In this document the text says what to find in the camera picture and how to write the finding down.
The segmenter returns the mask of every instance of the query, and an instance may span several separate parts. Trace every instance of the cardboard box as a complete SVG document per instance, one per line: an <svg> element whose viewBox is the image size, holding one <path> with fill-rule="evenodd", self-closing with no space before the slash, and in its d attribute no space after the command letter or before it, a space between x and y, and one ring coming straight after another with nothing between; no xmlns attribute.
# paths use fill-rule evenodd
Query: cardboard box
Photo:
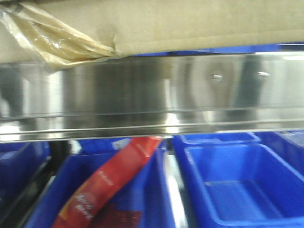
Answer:
<svg viewBox="0 0 304 228"><path fill-rule="evenodd" d="M122 55L304 39L298 0L37 1L48 13ZM30 60L0 26L0 62Z"/></svg>

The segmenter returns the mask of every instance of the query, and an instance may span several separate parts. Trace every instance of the red snack bag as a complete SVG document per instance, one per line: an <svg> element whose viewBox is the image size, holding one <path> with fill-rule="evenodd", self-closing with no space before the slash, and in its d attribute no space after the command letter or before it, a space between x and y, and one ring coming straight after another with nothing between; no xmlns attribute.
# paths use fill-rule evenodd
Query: red snack bag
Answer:
<svg viewBox="0 0 304 228"><path fill-rule="evenodd" d="M52 228L87 228L98 211L149 161L159 137L136 137L96 170L61 209Z"/></svg>
<svg viewBox="0 0 304 228"><path fill-rule="evenodd" d="M135 210L117 210L106 205L96 215L89 228L137 228L142 213Z"/></svg>

